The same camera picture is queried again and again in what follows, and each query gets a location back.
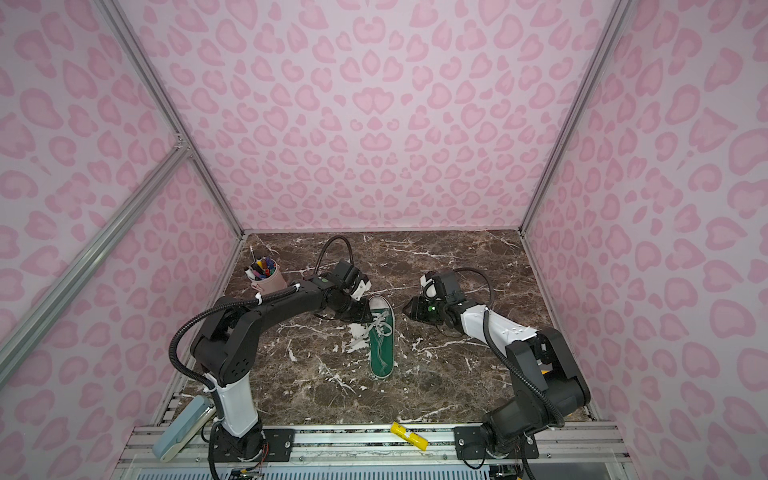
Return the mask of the white shoelace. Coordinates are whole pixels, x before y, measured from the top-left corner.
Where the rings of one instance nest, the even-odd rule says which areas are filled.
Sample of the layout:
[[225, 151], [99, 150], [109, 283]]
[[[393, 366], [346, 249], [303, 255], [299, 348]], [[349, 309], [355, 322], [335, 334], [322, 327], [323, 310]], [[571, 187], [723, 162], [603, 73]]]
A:
[[353, 340], [349, 352], [361, 350], [365, 345], [370, 350], [370, 368], [380, 378], [389, 376], [394, 369], [394, 326], [395, 314], [391, 304], [380, 295], [369, 299], [371, 321], [353, 324]]

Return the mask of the green canvas sneaker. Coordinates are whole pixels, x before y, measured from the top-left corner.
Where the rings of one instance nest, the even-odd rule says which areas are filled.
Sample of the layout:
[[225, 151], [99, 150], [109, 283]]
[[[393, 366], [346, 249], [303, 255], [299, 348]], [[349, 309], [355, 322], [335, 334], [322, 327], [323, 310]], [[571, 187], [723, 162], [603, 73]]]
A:
[[370, 368], [375, 377], [384, 379], [394, 370], [395, 313], [389, 301], [380, 295], [369, 299], [369, 309]]

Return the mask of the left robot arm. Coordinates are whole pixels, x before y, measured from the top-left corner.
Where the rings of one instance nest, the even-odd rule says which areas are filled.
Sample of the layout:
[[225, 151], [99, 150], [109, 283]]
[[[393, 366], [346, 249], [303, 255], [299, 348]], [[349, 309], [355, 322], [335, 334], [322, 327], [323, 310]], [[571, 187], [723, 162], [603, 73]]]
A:
[[213, 394], [224, 430], [245, 438], [260, 419], [249, 374], [261, 335], [305, 313], [329, 310], [337, 320], [361, 323], [370, 318], [368, 276], [342, 260], [332, 271], [313, 275], [267, 295], [234, 301], [222, 297], [202, 315], [202, 326], [190, 346], [202, 368], [200, 382]]

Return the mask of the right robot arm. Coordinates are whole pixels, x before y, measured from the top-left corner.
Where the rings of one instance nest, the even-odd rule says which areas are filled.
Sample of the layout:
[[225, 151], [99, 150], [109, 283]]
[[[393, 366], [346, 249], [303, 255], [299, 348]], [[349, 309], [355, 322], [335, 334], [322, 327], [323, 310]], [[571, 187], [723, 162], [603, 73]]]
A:
[[420, 293], [403, 313], [410, 320], [446, 325], [483, 342], [511, 377], [513, 396], [487, 412], [475, 440], [461, 442], [457, 455], [525, 460], [535, 435], [565, 426], [566, 417], [591, 401], [591, 391], [563, 334], [537, 330], [494, 311], [488, 276], [472, 267], [429, 271]]

